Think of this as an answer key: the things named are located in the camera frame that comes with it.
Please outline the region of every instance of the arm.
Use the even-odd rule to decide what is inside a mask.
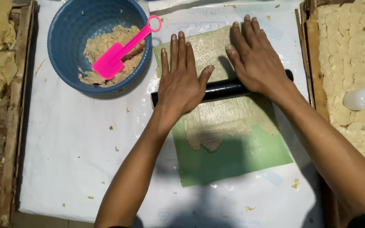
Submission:
[[[251,91],[274,101],[297,128],[317,170],[348,213],[365,213],[365,158],[326,122],[287,79],[277,53],[256,18],[244,20],[245,37],[237,22],[232,32],[235,47],[226,47],[237,77]]]
[[[162,75],[159,102],[146,128],[114,176],[101,206],[95,228],[132,226],[149,188],[157,156],[165,138],[180,117],[193,110],[205,95],[206,83],[214,70],[206,67],[197,78],[192,46],[183,32],[171,36],[171,66],[161,50]]]

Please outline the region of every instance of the spatula head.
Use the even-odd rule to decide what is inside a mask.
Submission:
[[[121,43],[115,43],[93,64],[93,70],[106,80],[112,79],[123,69],[123,63],[114,59],[116,54],[123,48]]]

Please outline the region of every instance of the white plastic cup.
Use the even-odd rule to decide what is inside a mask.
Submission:
[[[343,98],[343,105],[354,111],[365,110],[365,89],[347,92]]]

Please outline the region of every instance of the person's left hand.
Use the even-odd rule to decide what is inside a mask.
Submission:
[[[207,66],[200,77],[197,77],[192,46],[189,42],[185,43],[185,36],[181,31],[178,33],[178,48],[177,36],[171,35],[170,70],[165,48],[161,49],[161,64],[163,72],[156,108],[168,110],[172,120],[177,122],[182,115],[192,111],[204,98],[206,83],[214,66]]]

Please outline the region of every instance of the pink spatula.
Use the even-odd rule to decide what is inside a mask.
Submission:
[[[150,28],[149,21],[152,18],[159,20],[160,26],[154,30]],[[121,43],[115,43],[93,64],[93,69],[104,79],[112,79],[123,69],[121,59],[128,54],[137,44],[140,43],[151,32],[158,32],[161,29],[161,20],[156,15],[152,15],[147,20],[147,25],[132,38],[124,47]]]

